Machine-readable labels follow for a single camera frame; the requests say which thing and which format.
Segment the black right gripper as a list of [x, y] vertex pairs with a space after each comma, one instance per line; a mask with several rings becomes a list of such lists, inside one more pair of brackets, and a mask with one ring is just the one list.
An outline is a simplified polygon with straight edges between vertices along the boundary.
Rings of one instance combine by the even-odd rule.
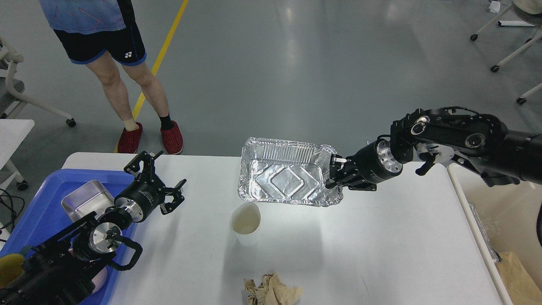
[[399, 176], [402, 170], [403, 164], [392, 155], [389, 141], [376, 140], [347, 158], [331, 155], [325, 187], [346, 185], [350, 190], [375, 191], [378, 183]]

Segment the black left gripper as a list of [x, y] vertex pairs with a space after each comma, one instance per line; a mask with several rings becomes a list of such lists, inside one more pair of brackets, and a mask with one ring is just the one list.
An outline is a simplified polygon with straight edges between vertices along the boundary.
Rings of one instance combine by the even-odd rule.
[[143, 222], [159, 205], [164, 216], [172, 213], [185, 200], [182, 186], [186, 178], [174, 187], [165, 187], [155, 173], [155, 160], [163, 153], [142, 151], [124, 166], [124, 172], [134, 176], [134, 181], [114, 198], [114, 206], [128, 212], [135, 223]]

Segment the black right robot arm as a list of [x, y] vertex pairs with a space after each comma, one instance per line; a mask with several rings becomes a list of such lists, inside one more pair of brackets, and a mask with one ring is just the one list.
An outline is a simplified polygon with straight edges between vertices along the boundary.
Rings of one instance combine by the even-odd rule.
[[510, 130], [496, 116], [458, 106], [418, 109], [395, 120], [388, 134], [362, 147], [356, 154], [330, 159], [327, 189], [375, 191], [378, 183], [401, 174], [417, 155], [424, 176], [435, 164], [448, 161], [474, 172], [487, 186], [540, 184], [542, 140], [540, 134]]

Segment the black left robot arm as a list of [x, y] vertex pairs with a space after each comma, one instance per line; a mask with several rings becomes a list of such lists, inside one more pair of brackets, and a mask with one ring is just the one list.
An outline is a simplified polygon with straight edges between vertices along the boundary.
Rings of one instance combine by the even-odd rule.
[[183, 201], [181, 180], [167, 187], [155, 172], [163, 154], [140, 152], [124, 167], [134, 180], [113, 197], [91, 180], [61, 202], [72, 221], [42, 243], [22, 249], [21, 274], [1, 286], [2, 305], [77, 305], [97, 289], [94, 279], [107, 268], [132, 269], [142, 246], [124, 231], [159, 207], [173, 212]]

